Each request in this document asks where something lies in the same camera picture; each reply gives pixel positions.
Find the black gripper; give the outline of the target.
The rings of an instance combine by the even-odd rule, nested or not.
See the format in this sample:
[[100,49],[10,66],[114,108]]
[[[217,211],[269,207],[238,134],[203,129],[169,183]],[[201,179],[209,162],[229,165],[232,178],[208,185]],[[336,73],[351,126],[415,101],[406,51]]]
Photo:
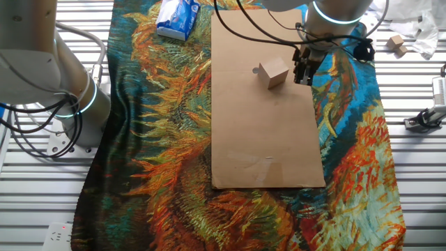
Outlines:
[[312,85],[312,70],[317,69],[317,60],[315,58],[316,50],[310,47],[298,48],[294,51],[294,82],[300,84],[301,81],[304,85]]

